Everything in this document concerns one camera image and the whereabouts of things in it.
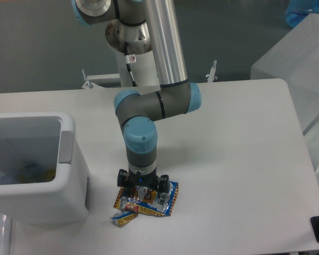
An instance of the gray joint housing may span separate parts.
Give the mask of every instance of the gray joint housing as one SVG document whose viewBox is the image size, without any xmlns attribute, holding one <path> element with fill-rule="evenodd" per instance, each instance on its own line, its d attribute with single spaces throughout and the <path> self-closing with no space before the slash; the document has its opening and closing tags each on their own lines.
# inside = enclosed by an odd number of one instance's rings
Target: gray joint housing
<svg viewBox="0 0 319 255">
<path fill-rule="evenodd" d="M 116 110 L 123 131 L 126 122 L 135 116 L 144 116 L 152 121 L 184 114 L 190 103 L 190 84 L 185 82 L 171 87 L 162 87 L 160 91 L 144 95 L 130 95 Z"/>
<path fill-rule="evenodd" d="M 98 0 L 77 0 L 80 2 L 98 2 Z M 145 22 L 144 6 L 142 2 L 132 0 L 111 0 L 108 10 L 99 16 L 84 13 L 85 5 L 77 4 L 78 12 L 87 24 L 96 24 L 119 19 L 122 23 L 137 26 Z"/>
</svg>

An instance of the white box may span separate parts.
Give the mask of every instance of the white box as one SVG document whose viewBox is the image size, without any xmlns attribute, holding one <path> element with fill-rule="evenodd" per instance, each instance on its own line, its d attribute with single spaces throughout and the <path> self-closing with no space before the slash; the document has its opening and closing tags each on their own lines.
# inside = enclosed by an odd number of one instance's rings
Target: white box
<svg viewBox="0 0 319 255">
<path fill-rule="evenodd" d="M 21 176 L 31 175 L 26 168 L 31 164 L 39 170 L 32 171 L 33 176 L 44 176 L 54 170 L 55 176 L 47 182 L 40 182 L 45 179 L 37 183 L 2 182 L 1 213 L 30 224 L 75 222 L 87 218 L 89 170 L 75 139 L 75 124 L 70 114 L 0 114 L 0 180 L 8 176 L 21 179 Z"/>
</svg>

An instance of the snack package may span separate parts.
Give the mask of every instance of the snack package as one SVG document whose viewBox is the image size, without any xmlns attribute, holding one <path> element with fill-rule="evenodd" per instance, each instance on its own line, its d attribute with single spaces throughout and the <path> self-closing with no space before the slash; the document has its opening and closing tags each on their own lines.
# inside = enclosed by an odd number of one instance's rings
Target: snack package
<svg viewBox="0 0 319 255">
<path fill-rule="evenodd" d="M 169 193 L 157 193 L 147 187 L 136 186 L 131 189 L 131 195 L 129 195 L 130 192 L 121 188 L 114 208 L 157 217 L 170 216 L 178 190 L 178 182 L 170 182 Z"/>
<path fill-rule="evenodd" d="M 122 227 L 136 217 L 137 214 L 133 211 L 121 211 L 117 212 L 113 217 L 111 217 L 111 219 L 115 225 L 117 225 L 118 227 Z"/>
</svg>

